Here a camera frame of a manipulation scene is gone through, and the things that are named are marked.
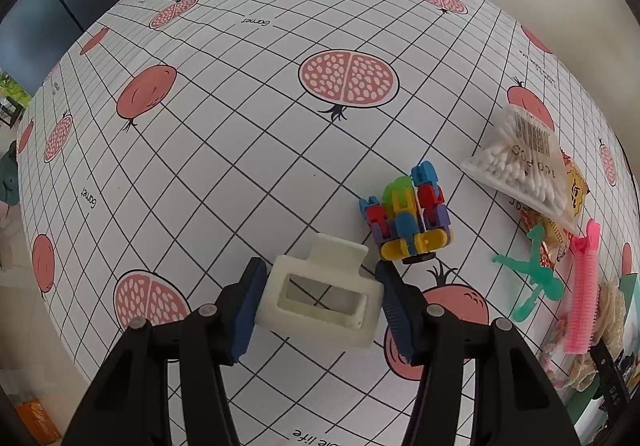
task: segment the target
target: pomegranate print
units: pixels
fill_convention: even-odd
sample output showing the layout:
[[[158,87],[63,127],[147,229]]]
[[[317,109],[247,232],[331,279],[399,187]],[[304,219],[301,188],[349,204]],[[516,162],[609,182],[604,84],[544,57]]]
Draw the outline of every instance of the pomegranate print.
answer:
[[[29,121],[27,128],[25,128],[24,132],[20,136],[20,143],[18,143],[18,153],[24,150],[24,147],[27,146],[27,142],[31,137],[31,133],[33,132],[33,119]]]
[[[155,273],[134,269],[120,277],[113,290],[113,308],[122,330],[135,316],[161,325],[184,319],[189,304],[178,288]]]
[[[540,101],[535,94],[529,89],[524,88],[524,83],[516,80],[517,85],[512,85],[507,89],[507,101],[512,105],[522,107],[532,116],[535,116],[542,121],[552,131],[555,131],[554,121],[551,119],[549,110],[545,107],[545,104]]]
[[[524,26],[520,26],[522,28],[522,32],[527,36],[527,38],[529,38],[530,42],[536,46],[538,49],[542,49],[542,51],[546,52],[547,54],[553,54],[551,52],[551,49],[549,49],[547,46],[545,46],[545,44],[543,44],[542,42],[540,42],[540,39],[534,35],[533,33],[531,33],[527,28],[525,28]]]
[[[607,182],[615,186],[618,179],[618,173],[616,172],[616,162],[613,160],[613,155],[609,147],[607,147],[602,140],[600,140],[600,160],[602,161],[602,169],[604,170],[604,176],[607,178]]]
[[[189,11],[197,3],[198,0],[178,0],[175,4],[167,6],[152,18],[151,22],[149,22],[149,27],[155,30],[161,28],[172,20],[177,19],[181,14]]]
[[[104,35],[106,35],[108,32],[109,28],[107,26],[104,26],[99,32],[95,33],[95,35],[92,36],[84,46],[82,46],[80,54],[84,54],[85,52],[93,49],[95,46],[100,44],[100,42],[104,38]]]
[[[631,274],[631,246],[628,242],[622,246],[622,274]]]
[[[298,71],[302,86],[316,98],[333,103],[331,120],[346,119],[347,107],[371,108],[390,102],[398,93],[396,71],[377,56],[334,49],[307,58]]]
[[[423,0],[427,1],[429,4],[440,8],[440,11],[443,13],[459,13],[460,15],[466,15],[468,10],[466,6],[460,2],[459,0]]]
[[[44,233],[36,237],[31,250],[31,265],[38,287],[48,293],[53,287],[56,261],[53,256],[53,244]]]
[[[422,293],[424,299],[428,303],[437,303],[446,307],[462,320],[489,325],[489,309],[478,291],[468,285],[455,283],[445,285],[447,276],[455,270],[449,269],[444,273],[442,263],[440,263],[439,273],[435,267],[430,269],[430,273],[436,278],[437,285]],[[422,366],[411,366],[398,352],[396,342],[388,328],[386,328],[384,348],[386,363],[397,376],[410,381],[420,380]]]
[[[73,118],[71,117],[71,114],[65,114],[56,126],[53,127],[53,130],[49,134],[49,139],[47,139],[47,145],[44,147],[45,163],[49,163],[60,153],[62,147],[65,146],[65,142],[69,136],[72,125]]]
[[[116,112],[129,123],[124,129],[135,127],[133,120],[158,105],[169,94],[178,72],[169,65],[147,67],[124,88],[116,103]]]

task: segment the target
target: rectangular hole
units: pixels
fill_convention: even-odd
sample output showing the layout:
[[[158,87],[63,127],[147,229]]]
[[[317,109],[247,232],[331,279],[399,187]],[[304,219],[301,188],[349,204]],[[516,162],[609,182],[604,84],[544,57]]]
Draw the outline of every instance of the rectangular hole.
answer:
[[[289,275],[286,283],[278,300],[280,308],[341,327],[361,327],[366,295],[298,275]]]

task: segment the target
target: white plastic object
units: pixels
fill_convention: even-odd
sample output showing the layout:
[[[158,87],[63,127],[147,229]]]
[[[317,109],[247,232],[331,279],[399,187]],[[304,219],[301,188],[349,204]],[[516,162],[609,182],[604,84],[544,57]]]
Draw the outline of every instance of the white plastic object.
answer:
[[[558,137],[522,107],[509,104],[503,108],[485,147],[465,159],[460,168],[578,233]]]
[[[271,268],[255,322],[284,336],[335,347],[370,347],[382,308],[383,285],[359,273],[368,250],[361,244],[316,233],[307,260],[280,255]],[[358,298],[354,311],[345,314],[287,298],[292,276],[351,291]]]

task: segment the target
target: plastic bag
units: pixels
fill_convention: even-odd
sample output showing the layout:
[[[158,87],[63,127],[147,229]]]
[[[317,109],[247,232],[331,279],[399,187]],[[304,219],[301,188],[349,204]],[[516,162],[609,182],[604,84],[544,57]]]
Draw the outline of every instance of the plastic bag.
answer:
[[[578,232],[558,139],[522,107],[507,105],[491,129],[486,147],[466,159],[461,168],[571,233]]]

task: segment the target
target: green plastic figure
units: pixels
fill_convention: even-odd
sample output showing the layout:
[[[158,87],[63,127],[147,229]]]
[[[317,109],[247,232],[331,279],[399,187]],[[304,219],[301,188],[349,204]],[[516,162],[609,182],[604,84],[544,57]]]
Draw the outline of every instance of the green plastic figure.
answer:
[[[516,273],[529,276],[531,285],[536,286],[531,296],[511,313],[511,317],[516,322],[524,321],[529,317],[529,314],[536,306],[536,300],[540,293],[544,293],[551,300],[558,301],[562,298],[562,293],[564,292],[562,280],[554,277],[553,269],[540,265],[540,244],[542,244],[544,236],[545,228],[542,224],[538,224],[527,233],[527,237],[531,239],[531,252],[528,262],[517,261],[504,255],[496,255],[492,258],[492,262],[504,264]]]

